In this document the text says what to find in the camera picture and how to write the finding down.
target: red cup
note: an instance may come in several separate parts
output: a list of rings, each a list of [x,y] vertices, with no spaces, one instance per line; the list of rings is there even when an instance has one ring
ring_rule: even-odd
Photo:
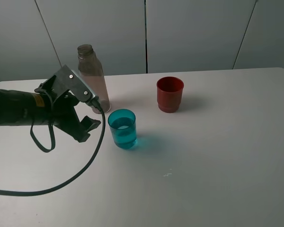
[[[176,77],[163,77],[157,82],[159,109],[166,113],[177,111],[182,99],[184,83]]]

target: white table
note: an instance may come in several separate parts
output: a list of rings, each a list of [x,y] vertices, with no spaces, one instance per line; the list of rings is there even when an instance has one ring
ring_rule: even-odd
[[[157,107],[156,81],[185,87],[177,113]],[[33,92],[43,80],[0,82]],[[139,146],[114,145],[109,127],[91,167],[39,197],[0,196],[0,227],[284,227],[284,69],[106,77],[112,109],[137,117]],[[82,118],[100,119],[85,104]],[[50,146],[46,126],[35,128]],[[55,129],[57,147],[40,151],[29,127],[0,127],[0,189],[56,186],[91,157],[85,143]]]

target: robotic arm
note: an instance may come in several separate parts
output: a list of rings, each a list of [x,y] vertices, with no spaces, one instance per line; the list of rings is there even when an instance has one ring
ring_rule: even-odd
[[[93,162],[101,146],[105,132],[105,115],[98,102],[98,97],[86,83],[71,71],[66,65],[58,70],[46,82],[35,89],[37,93],[28,93],[0,89],[0,126],[31,125],[30,134],[36,145],[43,152],[55,148],[53,125],[71,135],[78,142],[85,142],[89,132],[97,128],[101,122],[87,116],[80,122],[74,106],[79,101],[88,106],[94,106],[102,115],[102,132],[96,150],[90,161],[75,176],[68,181],[37,192],[13,192],[0,190],[0,195],[36,196],[54,192],[78,178]],[[48,125],[52,146],[44,148],[33,133],[34,125]]]

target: water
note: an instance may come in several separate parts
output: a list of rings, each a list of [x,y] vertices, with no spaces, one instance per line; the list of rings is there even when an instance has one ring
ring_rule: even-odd
[[[123,149],[129,149],[137,142],[135,122],[127,117],[121,117],[112,123],[112,134],[115,144]]]

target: teal glass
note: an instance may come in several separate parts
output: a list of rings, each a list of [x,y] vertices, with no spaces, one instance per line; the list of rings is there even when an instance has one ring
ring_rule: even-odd
[[[132,111],[120,109],[112,112],[108,124],[118,147],[129,149],[136,144],[136,116]]]

